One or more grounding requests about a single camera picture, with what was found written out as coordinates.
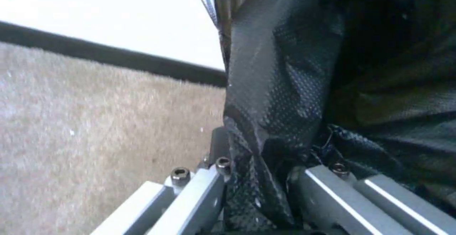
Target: black mesh fabric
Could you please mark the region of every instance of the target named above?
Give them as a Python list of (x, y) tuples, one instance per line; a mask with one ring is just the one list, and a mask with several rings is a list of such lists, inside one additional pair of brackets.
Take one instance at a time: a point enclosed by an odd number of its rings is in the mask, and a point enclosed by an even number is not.
[(217, 10), (230, 38), (227, 227), (301, 228), (289, 171), (340, 158), (456, 216), (455, 5), (243, 0), (229, 22)]

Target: bolt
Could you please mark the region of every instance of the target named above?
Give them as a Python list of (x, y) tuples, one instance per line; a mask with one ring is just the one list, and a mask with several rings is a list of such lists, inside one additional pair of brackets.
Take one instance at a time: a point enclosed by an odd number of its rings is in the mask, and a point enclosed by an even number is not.
[(171, 171), (173, 185), (185, 186), (190, 181), (190, 171), (185, 167), (176, 167)]
[(202, 163), (204, 165), (205, 168), (209, 168), (209, 154), (206, 154), (204, 155), (204, 157), (202, 158)]
[(231, 161), (227, 157), (219, 157), (217, 161), (215, 161), (215, 167), (222, 175), (231, 174)]
[(329, 166), (329, 169), (341, 179), (347, 178), (350, 174), (350, 169), (342, 162), (335, 162)]

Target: white wall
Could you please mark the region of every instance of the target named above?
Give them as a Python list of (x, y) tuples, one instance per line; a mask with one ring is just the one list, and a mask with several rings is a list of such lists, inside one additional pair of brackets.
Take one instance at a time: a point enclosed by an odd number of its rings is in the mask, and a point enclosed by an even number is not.
[(0, 21), (223, 69), (200, 0), (0, 0)]

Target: black fabric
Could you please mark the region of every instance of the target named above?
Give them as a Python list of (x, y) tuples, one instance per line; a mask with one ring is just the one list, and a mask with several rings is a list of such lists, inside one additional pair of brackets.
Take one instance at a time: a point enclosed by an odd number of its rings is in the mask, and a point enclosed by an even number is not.
[(230, 38), (227, 227), (302, 228), (290, 169), (340, 159), (456, 216), (455, 3), (243, 0), (229, 22), (217, 10)]

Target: carpet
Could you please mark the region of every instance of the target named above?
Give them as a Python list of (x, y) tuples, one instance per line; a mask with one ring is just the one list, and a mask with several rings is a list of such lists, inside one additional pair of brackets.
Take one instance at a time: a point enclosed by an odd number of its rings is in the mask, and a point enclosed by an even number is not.
[(0, 43), (0, 234), (89, 234), (144, 181), (193, 169), (224, 90)]

